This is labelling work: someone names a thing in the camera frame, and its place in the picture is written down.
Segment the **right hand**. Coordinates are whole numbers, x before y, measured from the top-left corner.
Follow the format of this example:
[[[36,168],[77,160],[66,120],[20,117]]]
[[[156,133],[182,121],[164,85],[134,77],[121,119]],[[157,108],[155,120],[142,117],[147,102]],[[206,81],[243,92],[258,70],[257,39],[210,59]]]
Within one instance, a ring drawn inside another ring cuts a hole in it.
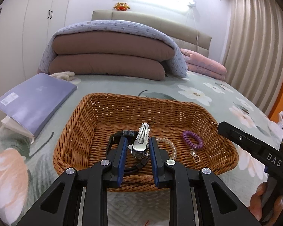
[[[266,182],[263,182],[258,186],[257,192],[252,195],[250,204],[247,207],[258,221],[262,218],[261,197],[266,191],[266,187],[267,187],[266,184],[267,184]],[[280,196],[275,201],[273,215],[271,216],[270,220],[267,222],[266,225],[274,225],[282,210],[283,210],[283,197]]]

